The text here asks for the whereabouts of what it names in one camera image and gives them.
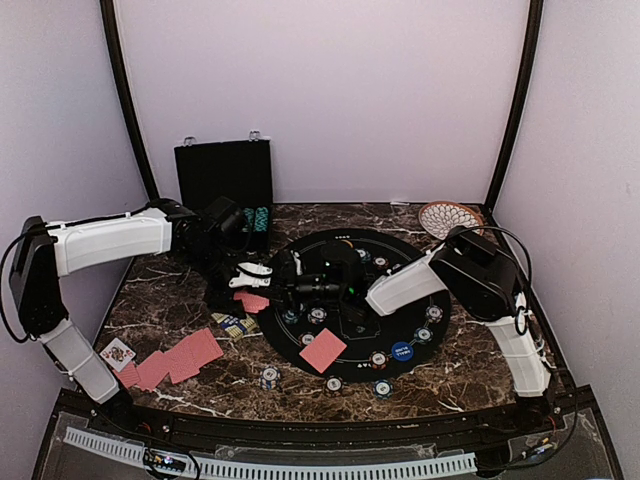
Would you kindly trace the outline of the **red card deck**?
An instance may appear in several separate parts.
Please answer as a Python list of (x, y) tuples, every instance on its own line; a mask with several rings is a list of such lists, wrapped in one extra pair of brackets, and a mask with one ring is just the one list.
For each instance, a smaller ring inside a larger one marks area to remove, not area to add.
[(244, 311), (249, 314), (258, 314), (270, 306), (270, 300), (268, 298), (247, 291), (236, 291), (233, 299), (239, 301)]

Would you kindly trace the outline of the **blue tan chip stack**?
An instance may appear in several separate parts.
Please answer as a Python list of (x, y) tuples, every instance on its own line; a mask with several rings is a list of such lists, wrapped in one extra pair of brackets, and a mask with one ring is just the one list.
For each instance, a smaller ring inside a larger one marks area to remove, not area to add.
[(307, 314), (308, 322), (313, 325), (320, 325), (328, 318), (328, 312), (322, 307), (311, 308)]
[(431, 305), (425, 310), (425, 320), (427, 324), (437, 324), (442, 321), (444, 311), (438, 305)]

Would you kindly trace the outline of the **brown poker chip stack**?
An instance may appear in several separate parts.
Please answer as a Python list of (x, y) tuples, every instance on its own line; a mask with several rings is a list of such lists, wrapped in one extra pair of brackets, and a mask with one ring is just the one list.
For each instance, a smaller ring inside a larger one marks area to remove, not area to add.
[(325, 392), (328, 395), (339, 395), (344, 388), (344, 382), (340, 377), (330, 376), (325, 382)]

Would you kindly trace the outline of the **blue round blind button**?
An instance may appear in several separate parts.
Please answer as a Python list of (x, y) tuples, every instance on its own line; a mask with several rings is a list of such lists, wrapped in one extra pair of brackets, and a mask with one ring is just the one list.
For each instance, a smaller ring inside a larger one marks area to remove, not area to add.
[(408, 362), (414, 356), (414, 349), (408, 342), (399, 341), (391, 347), (392, 357), (399, 362)]

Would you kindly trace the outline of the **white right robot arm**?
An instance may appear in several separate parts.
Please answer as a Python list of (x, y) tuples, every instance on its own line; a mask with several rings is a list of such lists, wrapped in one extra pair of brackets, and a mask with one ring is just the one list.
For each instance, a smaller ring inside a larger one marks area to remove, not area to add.
[(511, 255), (457, 227), (420, 251), (368, 229), (302, 237), (271, 260), (270, 303), (258, 323), (299, 369), (349, 383), (383, 382), (430, 359), (454, 306), (486, 326), (518, 398), (510, 424), (534, 432), (549, 416), (551, 369), (528, 325), (526, 291)]

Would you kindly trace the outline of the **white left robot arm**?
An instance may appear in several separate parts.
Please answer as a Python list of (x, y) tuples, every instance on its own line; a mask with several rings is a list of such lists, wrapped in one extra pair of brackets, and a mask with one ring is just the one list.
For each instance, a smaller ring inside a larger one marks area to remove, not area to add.
[(246, 217), (226, 197), (194, 211), (176, 200), (159, 198), (119, 214), (67, 221), (27, 218), (3, 254), (8, 284), (24, 332), (19, 342), (38, 342), (120, 436), (141, 427), (140, 412), (100, 358), (67, 302), (70, 276), (133, 258), (177, 256), (223, 297), (239, 287), (265, 287), (272, 271), (232, 246)]

